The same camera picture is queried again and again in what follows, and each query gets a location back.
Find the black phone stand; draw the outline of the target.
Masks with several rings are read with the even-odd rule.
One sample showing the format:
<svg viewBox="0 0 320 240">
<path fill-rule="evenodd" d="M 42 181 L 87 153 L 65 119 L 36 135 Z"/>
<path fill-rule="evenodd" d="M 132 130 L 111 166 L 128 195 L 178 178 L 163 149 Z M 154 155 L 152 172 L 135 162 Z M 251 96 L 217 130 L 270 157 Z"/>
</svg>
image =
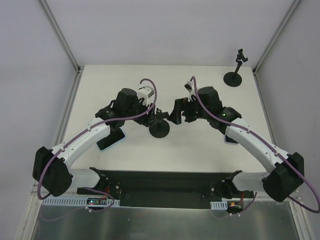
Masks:
<svg viewBox="0 0 320 240">
<path fill-rule="evenodd" d="M 166 119 L 156 119 L 156 123 L 148 127 L 149 133 L 157 139 L 165 138 L 170 132 L 170 125 Z"/>
</svg>

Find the phone with light blue case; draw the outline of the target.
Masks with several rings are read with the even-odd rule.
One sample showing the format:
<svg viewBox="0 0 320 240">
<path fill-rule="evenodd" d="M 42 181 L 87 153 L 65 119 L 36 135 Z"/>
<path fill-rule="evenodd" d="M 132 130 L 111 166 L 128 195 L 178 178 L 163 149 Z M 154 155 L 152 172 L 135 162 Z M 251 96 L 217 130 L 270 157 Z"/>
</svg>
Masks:
<svg viewBox="0 0 320 240">
<path fill-rule="evenodd" d="M 97 144 L 97 147 L 101 151 L 103 151 L 124 138 L 125 138 L 124 132 L 120 128 L 118 128 L 116 130 L 111 131 L 108 136 L 102 138 L 96 144 Z"/>
</svg>

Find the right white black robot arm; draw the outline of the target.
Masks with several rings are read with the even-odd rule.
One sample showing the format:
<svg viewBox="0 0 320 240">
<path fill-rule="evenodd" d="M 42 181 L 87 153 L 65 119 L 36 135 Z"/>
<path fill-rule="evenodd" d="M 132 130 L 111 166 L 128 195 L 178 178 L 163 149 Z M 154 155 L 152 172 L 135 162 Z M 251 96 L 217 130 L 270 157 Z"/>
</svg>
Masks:
<svg viewBox="0 0 320 240">
<path fill-rule="evenodd" d="M 182 117 L 187 123 L 207 120 L 226 141 L 240 144 L 265 168 L 264 172 L 233 172 L 216 187 L 217 195 L 231 199 L 244 191 L 265 192 L 273 200 L 282 202 L 303 184 L 299 175 L 304 174 L 304 158 L 299 153 L 289 154 L 264 139 L 258 139 L 258 134 L 236 110 L 222 105 L 212 86 L 198 91 L 189 83 L 184 87 L 189 96 L 174 101 L 168 120 L 176 125 L 181 124 Z"/>
</svg>

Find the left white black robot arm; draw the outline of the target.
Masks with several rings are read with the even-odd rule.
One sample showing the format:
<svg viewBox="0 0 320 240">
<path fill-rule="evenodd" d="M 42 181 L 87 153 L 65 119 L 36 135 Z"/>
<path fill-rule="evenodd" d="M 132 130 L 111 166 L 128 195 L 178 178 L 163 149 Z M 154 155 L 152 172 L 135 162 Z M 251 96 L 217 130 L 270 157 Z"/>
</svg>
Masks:
<svg viewBox="0 0 320 240">
<path fill-rule="evenodd" d="M 155 138 L 164 138 L 170 131 L 168 112 L 156 107 L 157 92 L 149 86 L 137 91 L 123 88 L 109 105 L 97 111 L 78 133 L 51 148 L 42 146 L 35 153 L 32 177 L 47 196 L 59 197 L 71 188 L 89 188 L 99 195 L 106 183 L 95 168 L 76 169 L 75 161 L 93 145 L 105 150 L 125 137 L 122 126 L 134 121 L 147 127 Z"/>
</svg>

